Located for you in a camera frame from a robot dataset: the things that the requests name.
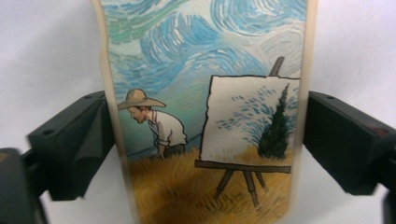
man's arm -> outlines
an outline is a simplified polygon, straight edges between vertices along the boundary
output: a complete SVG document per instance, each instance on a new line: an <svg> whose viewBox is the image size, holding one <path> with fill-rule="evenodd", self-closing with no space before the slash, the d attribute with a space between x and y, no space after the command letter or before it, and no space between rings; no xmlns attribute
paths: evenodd
<svg viewBox="0 0 396 224"><path fill-rule="evenodd" d="M163 157L163 153L165 152L165 146L158 144L158 154Z"/></svg>

painted artwork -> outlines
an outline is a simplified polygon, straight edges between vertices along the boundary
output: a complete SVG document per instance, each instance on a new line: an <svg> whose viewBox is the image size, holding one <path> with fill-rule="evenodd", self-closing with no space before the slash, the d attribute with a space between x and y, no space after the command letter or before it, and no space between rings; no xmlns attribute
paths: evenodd
<svg viewBox="0 0 396 224"><path fill-rule="evenodd" d="M93 0L142 223L272 223L289 206L307 3Z"/></svg>

painted man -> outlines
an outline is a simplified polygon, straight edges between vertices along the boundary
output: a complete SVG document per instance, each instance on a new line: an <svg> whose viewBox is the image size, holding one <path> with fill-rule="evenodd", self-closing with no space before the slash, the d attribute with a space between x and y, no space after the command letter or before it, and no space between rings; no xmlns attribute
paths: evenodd
<svg viewBox="0 0 396 224"><path fill-rule="evenodd" d="M165 107L165 104L148 98L139 89L130 90L118 109L128 109L131 118L141 124L145 120L154 135L154 145L158 152L154 156L159 159L181 154L185 151L187 136L183 124L167 113L152 109L154 106Z"/></svg>

golden grass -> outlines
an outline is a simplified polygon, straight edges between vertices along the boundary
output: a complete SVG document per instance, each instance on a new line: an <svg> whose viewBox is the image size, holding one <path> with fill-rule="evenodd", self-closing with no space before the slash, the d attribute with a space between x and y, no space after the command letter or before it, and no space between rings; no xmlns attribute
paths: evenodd
<svg viewBox="0 0 396 224"><path fill-rule="evenodd" d="M257 156L250 148L240 160L261 165L289 165L291 159L274 161ZM269 192L254 177L260 208L253 205L242 172L234 172L221 195L214 199L224 170L195 168L199 150L163 161L131 162L134 195L142 223L272 223L288 207L290 175L262 174Z"/></svg>

